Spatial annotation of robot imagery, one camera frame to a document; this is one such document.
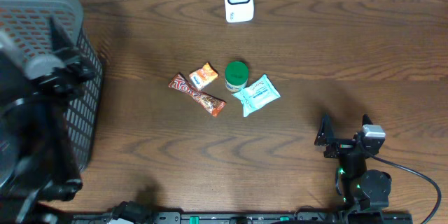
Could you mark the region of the mint green tissue pack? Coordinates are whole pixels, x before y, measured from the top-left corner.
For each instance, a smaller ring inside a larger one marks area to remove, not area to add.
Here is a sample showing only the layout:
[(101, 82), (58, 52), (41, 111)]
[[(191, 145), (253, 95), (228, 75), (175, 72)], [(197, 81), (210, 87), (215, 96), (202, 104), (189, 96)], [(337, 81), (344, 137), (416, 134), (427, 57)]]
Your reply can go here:
[(266, 74), (263, 74), (252, 85), (234, 93), (232, 96), (241, 102), (244, 117), (281, 97)]

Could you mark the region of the green lid jar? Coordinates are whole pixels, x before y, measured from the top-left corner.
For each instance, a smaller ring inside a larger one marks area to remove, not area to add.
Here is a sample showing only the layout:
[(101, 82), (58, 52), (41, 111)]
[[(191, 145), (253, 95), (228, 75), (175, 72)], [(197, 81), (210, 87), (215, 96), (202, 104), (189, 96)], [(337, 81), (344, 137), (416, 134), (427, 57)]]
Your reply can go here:
[(249, 79), (249, 68), (243, 62), (230, 62), (225, 68), (225, 86), (231, 92), (243, 90)]

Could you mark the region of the orange chocolate bar wrapper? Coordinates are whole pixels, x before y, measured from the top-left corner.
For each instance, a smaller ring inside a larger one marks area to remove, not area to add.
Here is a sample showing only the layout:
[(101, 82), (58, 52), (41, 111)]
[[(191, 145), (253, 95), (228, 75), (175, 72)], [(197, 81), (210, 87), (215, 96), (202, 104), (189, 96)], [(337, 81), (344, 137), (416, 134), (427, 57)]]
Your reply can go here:
[(198, 90), (193, 84), (187, 81), (181, 73), (176, 74), (175, 77), (172, 78), (168, 86), (191, 96), (213, 117), (217, 117), (226, 105), (223, 100), (213, 97), (201, 90)]

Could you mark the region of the small orange snack packet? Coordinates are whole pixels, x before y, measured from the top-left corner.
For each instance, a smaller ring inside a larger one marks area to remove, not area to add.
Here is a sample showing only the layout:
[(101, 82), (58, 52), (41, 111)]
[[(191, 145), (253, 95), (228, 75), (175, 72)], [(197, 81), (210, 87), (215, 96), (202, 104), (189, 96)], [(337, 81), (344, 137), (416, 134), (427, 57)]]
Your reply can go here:
[(218, 72), (207, 62), (202, 68), (190, 73), (189, 77), (192, 84), (202, 90), (218, 78)]

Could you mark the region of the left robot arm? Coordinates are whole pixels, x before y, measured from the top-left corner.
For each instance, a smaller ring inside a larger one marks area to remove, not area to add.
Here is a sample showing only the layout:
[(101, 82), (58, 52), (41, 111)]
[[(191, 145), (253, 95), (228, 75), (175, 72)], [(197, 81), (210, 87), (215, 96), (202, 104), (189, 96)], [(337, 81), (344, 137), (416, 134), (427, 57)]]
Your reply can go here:
[(70, 201), (83, 187), (64, 113), (95, 68), (53, 17), (48, 26), (50, 53), (28, 62), (1, 34), (2, 223), (71, 223), (46, 202)]

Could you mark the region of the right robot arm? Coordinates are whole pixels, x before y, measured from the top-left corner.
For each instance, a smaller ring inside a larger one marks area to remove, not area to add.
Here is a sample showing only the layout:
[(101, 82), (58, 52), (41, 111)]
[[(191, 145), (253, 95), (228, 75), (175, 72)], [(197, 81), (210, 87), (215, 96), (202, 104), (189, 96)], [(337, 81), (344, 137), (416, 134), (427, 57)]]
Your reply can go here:
[(329, 115), (323, 116), (314, 144), (325, 147), (325, 158), (339, 162), (335, 183), (337, 193), (344, 198), (344, 206), (338, 211), (342, 223), (384, 222), (381, 210), (389, 205), (391, 177), (368, 169), (366, 160), (378, 154), (385, 140), (385, 131), (366, 114), (361, 130), (350, 139), (336, 137)]

